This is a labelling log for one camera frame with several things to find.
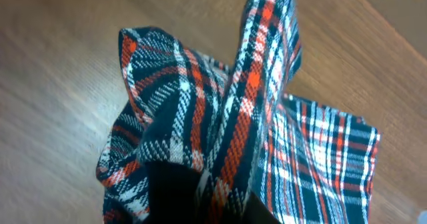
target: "plaid fabric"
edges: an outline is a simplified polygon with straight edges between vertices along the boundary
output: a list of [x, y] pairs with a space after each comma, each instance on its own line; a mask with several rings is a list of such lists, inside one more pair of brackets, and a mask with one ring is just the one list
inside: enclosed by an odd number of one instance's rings
[[154, 161], [200, 174], [195, 221], [239, 219], [253, 192], [281, 223], [368, 222], [379, 132], [286, 93], [302, 55], [294, 0], [248, 0], [242, 17], [232, 70], [161, 29], [121, 30], [129, 102], [97, 166], [104, 223], [149, 217]]

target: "wooden surface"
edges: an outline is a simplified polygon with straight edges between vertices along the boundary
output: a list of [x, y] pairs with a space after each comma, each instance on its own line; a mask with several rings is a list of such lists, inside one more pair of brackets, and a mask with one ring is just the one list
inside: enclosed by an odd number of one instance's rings
[[[402, 1], [423, 21], [426, 0]], [[100, 223], [95, 164], [127, 101], [119, 28], [156, 25], [232, 63], [244, 2], [0, 0], [2, 223]], [[384, 132], [370, 221], [415, 223], [427, 209], [427, 32], [387, 2], [297, 0], [304, 56], [289, 90]]]

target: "wood grain surface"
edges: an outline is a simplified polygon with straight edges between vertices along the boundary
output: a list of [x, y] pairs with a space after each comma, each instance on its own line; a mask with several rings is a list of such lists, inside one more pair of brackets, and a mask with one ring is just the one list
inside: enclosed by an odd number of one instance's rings
[[[290, 92], [384, 133], [370, 222], [415, 223], [427, 209], [427, 39], [407, 33], [425, 26], [395, 28], [381, 0], [296, 1], [304, 55]], [[1, 222], [100, 223], [95, 165], [127, 101], [118, 30], [159, 26], [232, 63], [244, 2], [0, 0]]]
[[427, 0], [369, 0], [414, 48], [427, 57]]

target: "red stripe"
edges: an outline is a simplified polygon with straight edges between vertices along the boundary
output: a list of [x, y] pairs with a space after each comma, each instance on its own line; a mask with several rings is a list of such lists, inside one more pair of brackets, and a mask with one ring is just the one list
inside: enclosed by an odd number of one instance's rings
[[121, 43], [121, 68], [127, 67], [131, 60], [133, 52], [135, 52], [137, 43], [130, 39], [127, 35], [123, 37], [123, 42]]
[[131, 132], [129, 132], [128, 130], [124, 129], [123, 127], [120, 126], [114, 126], [113, 127], [114, 131], [118, 131], [121, 134], [123, 134], [124, 136], [126, 136], [126, 138], [128, 138], [129, 140], [131, 140], [132, 145], [137, 145], [139, 143], [139, 137], [134, 136]]
[[116, 152], [118, 152], [118, 153], [120, 153], [122, 155], [127, 155], [127, 152], [125, 152], [124, 150], [120, 149], [119, 147], [106, 147], [104, 150], [112, 150], [112, 151], [116, 151]]
[[221, 169], [221, 179], [233, 187], [233, 177], [237, 173], [237, 167], [240, 164], [240, 157], [243, 154], [246, 140], [248, 139], [248, 131], [250, 126], [250, 117], [246, 113], [240, 112], [235, 126], [233, 139], [230, 142], [230, 147], [227, 150], [227, 156], [224, 160], [224, 166]]
[[351, 142], [351, 141], [348, 142], [348, 147], [351, 149], [357, 149], [357, 150], [361, 150], [361, 151], [367, 151], [368, 150], [367, 145], [361, 144], [361, 143], [355, 143], [355, 142]]
[[295, 60], [296, 55], [298, 54], [298, 51], [300, 50], [300, 47], [301, 47], [301, 42], [298, 39], [298, 41], [296, 42], [295, 47], [294, 47], [294, 52], [292, 53], [292, 55], [289, 59], [289, 63], [292, 63]]
[[132, 213], [132, 214], [135, 217], [139, 217], [143, 213], [149, 213], [149, 207], [145, 208], [144, 210], [138, 211], [137, 213]]
[[165, 67], [160, 71], [156, 71], [149, 77], [146, 77], [140, 81], [137, 81], [135, 84], [135, 87], [138, 90], [138, 95], [144, 90], [144, 88], [146, 88], [148, 85], [153, 84], [153, 82], [157, 81], [160, 77], [164, 75], [171, 75], [171, 74], [177, 74], [177, 73], [178, 73], [178, 67]]
[[217, 207], [217, 203], [212, 201], [211, 206], [207, 212], [207, 220], [205, 223], [219, 223], [219, 219], [218, 219], [219, 216], [217, 214], [216, 207]]
[[131, 175], [136, 169], [141, 167], [138, 161], [131, 161], [122, 169], [119, 169], [112, 175], [110, 175], [106, 180], [102, 181], [104, 187], [112, 187], [113, 185], [119, 183], [129, 175]]
[[344, 204], [342, 203], [342, 196], [341, 196], [341, 188], [340, 188], [340, 173], [342, 170], [342, 165], [344, 164], [344, 162], [341, 160], [341, 157], [343, 156], [342, 153], [344, 151], [344, 138], [342, 133], [344, 132], [344, 123], [345, 123], [345, 119], [344, 117], [340, 117], [340, 126], [338, 127], [338, 138], [337, 138], [337, 146], [336, 146], [336, 160], [337, 160], [337, 165], [336, 165], [336, 176], [335, 176], [335, 189], [336, 189], [336, 193], [338, 195], [338, 198], [341, 200], [340, 204], [341, 204], [341, 208], [344, 212], [344, 216], [346, 216], [346, 209], [344, 208]]
[[205, 115], [205, 96], [203, 90], [203, 77], [199, 70], [199, 64], [194, 57], [193, 53], [188, 49], [184, 50], [187, 55], [189, 62], [191, 63], [191, 73], [194, 77], [196, 86], [196, 100], [195, 109], [193, 114], [193, 126], [191, 128], [191, 152], [193, 153], [193, 168], [197, 171], [203, 169], [203, 158], [201, 158], [201, 131], [200, 125]]

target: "white stripe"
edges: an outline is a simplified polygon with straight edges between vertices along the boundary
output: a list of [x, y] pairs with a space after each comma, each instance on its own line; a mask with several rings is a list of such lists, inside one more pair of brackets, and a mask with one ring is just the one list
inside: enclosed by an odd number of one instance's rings
[[[309, 162], [309, 165], [311, 164], [316, 169], [318, 169], [318, 165], [317, 165], [318, 158], [316, 156], [317, 152], [316, 152], [316, 150], [315, 150], [314, 147], [317, 146], [317, 145], [319, 145], [319, 144], [322, 144], [322, 142], [319, 141], [316, 144], [316, 142], [315, 142], [315, 140], [313, 138], [313, 135], [312, 135], [312, 133], [315, 131], [315, 130], [313, 130], [313, 128], [314, 128], [314, 126], [313, 126], [313, 124], [314, 124], [314, 118], [315, 118], [315, 114], [316, 114], [316, 103], [314, 103], [314, 102], [312, 102], [312, 104], [311, 104], [311, 114], [312, 114], [312, 116], [310, 118], [310, 135], [309, 135], [309, 138], [311, 139], [310, 143], [312, 143], [312, 146], [307, 147], [307, 151], [309, 151], [311, 153], [311, 159], [308, 159], [308, 162]], [[324, 217], [322, 216], [322, 212], [320, 211], [321, 207], [320, 207], [320, 200], [319, 200], [319, 195], [318, 195], [318, 186], [317, 186], [317, 183], [314, 180], [314, 175], [312, 173], [312, 169], [308, 168], [308, 171], [310, 172], [310, 177], [312, 177], [313, 191], [314, 191], [314, 197], [315, 197], [315, 200], [316, 200], [316, 207], [318, 208], [319, 220], [321, 221], [321, 223], [324, 223]], [[319, 181], [320, 189], [322, 189], [322, 186], [323, 186], [322, 184], [323, 183], [321, 181]]]
[[[175, 40], [173, 44], [173, 54], [177, 60], [178, 67], [185, 69], [184, 59], [179, 52], [179, 43], [178, 40]], [[176, 112], [175, 119], [173, 120], [172, 125], [172, 135], [170, 142], [170, 156], [169, 161], [171, 163], [183, 163], [183, 132], [184, 132], [184, 119], [189, 106], [189, 84], [187, 80], [186, 73], [179, 74], [179, 99], [178, 99], [178, 108]]]
[[143, 178], [139, 183], [134, 185], [131, 189], [121, 192], [118, 201], [125, 202], [135, 197], [138, 193], [143, 191], [148, 186], [147, 177]]
[[[298, 113], [301, 113], [300, 104], [296, 105], [296, 109], [297, 109]], [[300, 123], [300, 125], [303, 125], [302, 119], [301, 119], [301, 115], [298, 115], [298, 117], [299, 117], [299, 118], [297, 118], [298, 123]], [[293, 143], [294, 143], [294, 146], [295, 146], [295, 148], [294, 148], [295, 166], [296, 166], [296, 170], [297, 170], [296, 171], [296, 174], [297, 174], [296, 175], [296, 179], [297, 179], [297, 182], [298, 182], [298, 187], [299, 187], [298, 189], [300, 190], [300, 197], [301, 197], [300, 199], [301, 199], [301, 207], [302, 207], [302, 217], [303, 217], [303, 220], [306, 221], [306, 209], [304, 207], [304, 196], [302, 195], [302, 185], [301, 185], [301, 179], [300, 179], [300, 172], [298, 171], [298, 158], [297, 158], [298, 154], [297, 154], [297, 148], [296, 148], [297, 147], [297, 143], [296, 143], [296, 132], [294, 132], [294, 134], [292, 135], [292, 139], [293, 139]]]
[[271, 169], [269, 169], [268, 168], [268, 148], [264, 148], [264, 160], [262, 160], [263, 162], [264, 162], [264, 166], [262, 167], [262, 169], [264, 170], [263, 172], [262, 172], [262, 178], [261, 178], [261, 187], [260, 187], [260, 193], [261, 193], [261, 197], [260, 197], [260, 199], [261, 199], [261, 201], [263, 202], [263, 203], [267, 203], [267, 199], [266, 199], [266, 195], [265, 195], [265, 193], [266, 193], [266, 190], [265, 190], [265, 188], [266, 188], [266, 176], [267, 176], [267, 173], [269, 173], [269, 172], [271, 172]]
[[[328, 146], [328, 150], [327, 150], [327, 155], [326, 155], [326, 169], [328, 170], [326, 172], [326, 178], [328, 180], [328, 187], [327, 189], [325, 189], [325, 194], [332, 194], [331, 198], [326, 198], [326, 204], [330, 207], [329, 210], [334, 209], [336, 207], [332, 206], [332, 202], [334, 199], [336, 199], [337, 197], [333, 194], [333, 192], [330, 190], [330, 188], [332, 187], [332, 160], [331, 160], [331, 156], [332, 156], [332, 143], [334, 142], [334, 127], [335, 127], [335, 119], [334, 116], [330, 113], [330, 109], [329, 107], [327, 107], [325, 109], [325, 116], [326, 116], [326, 120], [325, 122], [329, 123], [329, 133], [328, 133], [328, 142], [327, 142], [327, 146]], [[335, 215], [331, 215], [331, 221], [332, 223], [337, 223], [336, 221], [336, 216]]]
[[368, 155], [371, 152], [371, 148], [373, 146], [374, 138], [375, 138], [375, 129], [372, 128], [371, 129], [371, 136], [369, 137], [368, 149], [366, 150], [366, 154], [365, 154], [365, 158], [364, 158], [365, 168], [363, 170], [363, 175], [362, 175], [362, 178], [360, 180], [360, 193], [362, 194], [362, 213], [363, 213], [363, 220], [365, 223], [368, 223], [368, 214], [366, 213], [366, 206], [368, 204], [368, 197], [367, 197], [367, 195], [364, 195], [364, 193], [365, 193], [364, 182], [365, 182], [365, 179], [366, 179], [368, 172], [369, 172]]
[[[280, 115], [278, 112], [274, 113], [274, 118], [273, 118], [273, 122], [274, 122], [274, 128], [276, 129], [276, 145], [278, 147], [280, 147], [280, 149], [282, 150], [282, 153], [286, 153], [286, 147], [284, 145], [284, 117], [282, 115]], [[282, 167], [282, 169], [285, 171], [286, 170], [286, 162], [278, 162], [278, 166], [276, 168], [275, 171], [279, 171], [280, 168]], [[287, 205], [287, 201], [288, 201], [288, 194], [284, 193], [284, 189], [285, 189], [285, 185], [286, 185], [286, 179], [284, 178], [276, 178], [276, 180], [279, 182], [278, 184], [278, 195], [276, 195], [276, 198], [280, 197], [280, 201], [276, 201], [276, 205], [279, 206], [276, 210], [280, 210], [280, 215], [276, 215], [276, 217], [279, 218], [283, 218], [282, 215], [286, 214], [286, 208], [285, 205]]]

